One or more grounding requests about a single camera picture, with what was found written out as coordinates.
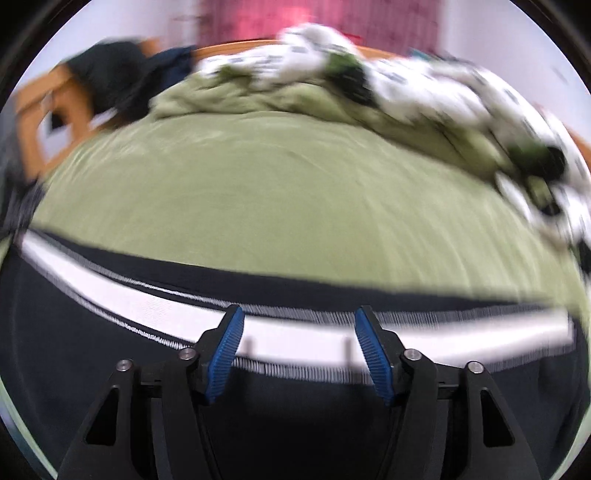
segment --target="green blanket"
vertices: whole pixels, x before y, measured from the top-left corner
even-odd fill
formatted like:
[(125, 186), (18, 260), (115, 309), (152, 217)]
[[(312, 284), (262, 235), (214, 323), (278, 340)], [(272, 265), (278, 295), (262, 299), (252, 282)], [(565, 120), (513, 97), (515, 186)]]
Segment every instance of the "green blanket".
[(72, 154), (34, 226), (158, 260), (542, 300), (586, 319), (572, 256), (474, 176), (498, 168), (509, 167), (475, 132), (397, 124), (321, 85), (253, 93), (194, 75)]

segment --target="wooden headboard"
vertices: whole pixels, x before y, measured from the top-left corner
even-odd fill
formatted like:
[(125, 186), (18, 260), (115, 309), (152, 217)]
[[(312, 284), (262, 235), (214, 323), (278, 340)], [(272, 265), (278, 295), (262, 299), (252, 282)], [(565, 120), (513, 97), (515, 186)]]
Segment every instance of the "wooden headboard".
[[(197, 62), (214, 55), (239, 53), (273, 43), (275, 40), (249, 40), (213, 45), (196, 50), (194, 60)], [(148, 57), (161, 50), (157, 38), (149, 38), (143, 41), (140, 46)], [(367, 59), (385, 59), (394, 56), (392, 53), (375, 48), (359, 46), (358, 49)], [(90, 95), (64, 63), (18, 90), (16, 104), (22, 160), (29, 179), (50, 172), (64, 161), (78, 145), (96, 135), (100, 130), (122, 124), (121, 119), (115, 116), (98, 127), (91, 125), (93, 111)], [(37, 131), (43, 119), (50, 112), (59, 113), (64, 122), (71, 126), (72, 141), (54, 157), (45, 158), (39, 145)], [(570, 131), (569, 133), (585, 157), (587, 166), (591, 167), (591, 148), (578, 135)]]

